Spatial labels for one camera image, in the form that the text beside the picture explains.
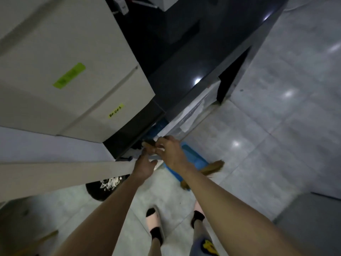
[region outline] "black opening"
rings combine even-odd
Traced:
[[[218,94],[216,99],[222,103],[229,88],[231,87],[234,79],[239,72],[241,65],[244,63],[248,53],[250,51],[250,47],[245,50],[228,68],[225,69],[224,72],[219,75],[221,83],[219,85]]]

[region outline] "blue plastic tray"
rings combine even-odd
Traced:
[[[205,159],[203,159],[196,151],[194,151],[188,144],[182,142],[181,147],[188,161],[193,163],[197,170],[201,170],[202,168],[208,165],[208,162]],[[179,174],[177,174],[175,171],[169,168],[166,164],[165,166],[178,179],[178,181],[183,180],[183,178]]]

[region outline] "brown brush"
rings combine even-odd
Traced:
[[[219,172],[221,170],[221,168],[223,168],[223,166],[224,166],[224,161],[219,160],[219,161],[210,163],[205,168],[202,168],[199,172],[201,172],[205,176],[208,176],[212,173]],[[190,189],[190,187],[188,186],[188,184],[185,180],[182,180],[180,182],[180,186],[181,186],[181,188],[186,189],[186,190]]]

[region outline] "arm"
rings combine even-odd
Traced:
[[[144,150],[128,179],[71,233],[54,256],[111,256],[136,190],[151,176],[156,163],[148,161]]]
[[[143,146],[184,178],[230,256],[301,255],[269,219],[198,172],[174,137],[158,139],[156,147],[164,151]]]

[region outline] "sock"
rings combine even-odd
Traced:
[[[195,222],[195,220],[200,220],[202,222],[204,219],[205,219],[205,216],[202,213],[200,213],[199,211],[195,210],[194,211],[194,216],[193,216],[192,221],[191,221],[192,228],[194,229],[194,222]]]
[[[147,211],[146,217],[152,215],[155,213],[155,209],[154,208],[150,208]],[[150,234],[151,234],[151,240],[153,240],[154,238],[157,238],[160,241],[160,245],[162,245],[163,243],[163,238],[161,235],[161,229],[159,227],[154,227],[153,229],[150,230]]]

